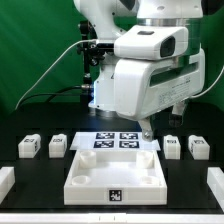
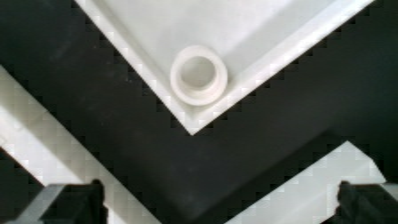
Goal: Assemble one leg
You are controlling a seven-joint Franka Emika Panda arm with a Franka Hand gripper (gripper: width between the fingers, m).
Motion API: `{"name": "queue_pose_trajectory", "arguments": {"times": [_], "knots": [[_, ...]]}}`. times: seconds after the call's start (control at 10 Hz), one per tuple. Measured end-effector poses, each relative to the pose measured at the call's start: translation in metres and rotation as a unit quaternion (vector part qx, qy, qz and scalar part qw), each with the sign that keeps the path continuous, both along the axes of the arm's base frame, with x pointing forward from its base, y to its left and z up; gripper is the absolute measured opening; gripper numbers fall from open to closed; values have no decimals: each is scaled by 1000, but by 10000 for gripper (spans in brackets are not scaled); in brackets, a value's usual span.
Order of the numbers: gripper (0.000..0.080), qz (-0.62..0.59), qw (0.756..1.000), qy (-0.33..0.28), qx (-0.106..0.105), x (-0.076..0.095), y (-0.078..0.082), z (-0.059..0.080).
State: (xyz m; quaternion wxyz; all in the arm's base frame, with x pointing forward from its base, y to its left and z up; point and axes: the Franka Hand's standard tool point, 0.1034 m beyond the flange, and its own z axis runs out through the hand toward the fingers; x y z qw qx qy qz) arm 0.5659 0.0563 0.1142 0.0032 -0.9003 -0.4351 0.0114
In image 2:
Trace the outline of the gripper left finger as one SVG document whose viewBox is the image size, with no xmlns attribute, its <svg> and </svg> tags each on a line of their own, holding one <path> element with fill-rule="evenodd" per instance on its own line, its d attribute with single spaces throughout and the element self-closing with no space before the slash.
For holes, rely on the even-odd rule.
<svg viewBox="0 0 398 224">
<path fill-rule="evenodd" d="M 50 184 L 31 201 L 13 224 L 107 224 L 105 186 Z"/>
</svg>

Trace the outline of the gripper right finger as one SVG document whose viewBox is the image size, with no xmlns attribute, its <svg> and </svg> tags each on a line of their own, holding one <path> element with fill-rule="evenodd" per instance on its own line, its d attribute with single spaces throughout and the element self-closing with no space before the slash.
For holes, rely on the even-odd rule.
<svg viewBox="0 0 398 224">
<path fill-rule="evenodd" d="M 336 212 L 324 224 L 398 224 L 398 183 L 343 181 Z"/>
</svg>

